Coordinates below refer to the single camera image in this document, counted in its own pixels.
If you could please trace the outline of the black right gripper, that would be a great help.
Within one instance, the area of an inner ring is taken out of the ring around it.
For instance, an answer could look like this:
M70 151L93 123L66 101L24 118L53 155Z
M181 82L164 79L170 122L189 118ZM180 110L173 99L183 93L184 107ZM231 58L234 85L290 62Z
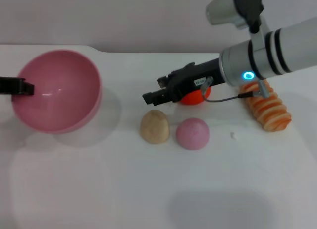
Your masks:
M213 78L213 84L225 83L221 75L219 59L214 59L202 64L190 63L182 69L173 71L168 76L158 79L160 90L148 92L142 95L147 105L161 105L169 102L177 103L187 94L199 90L204 81L203 78Z

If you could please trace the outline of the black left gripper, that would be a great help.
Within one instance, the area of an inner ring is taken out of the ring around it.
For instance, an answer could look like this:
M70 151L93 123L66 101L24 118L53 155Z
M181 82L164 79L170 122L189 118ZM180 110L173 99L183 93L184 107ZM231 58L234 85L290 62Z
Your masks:
M7 95L34 95L35 86L26 82L24 78L1 77L0 93Z

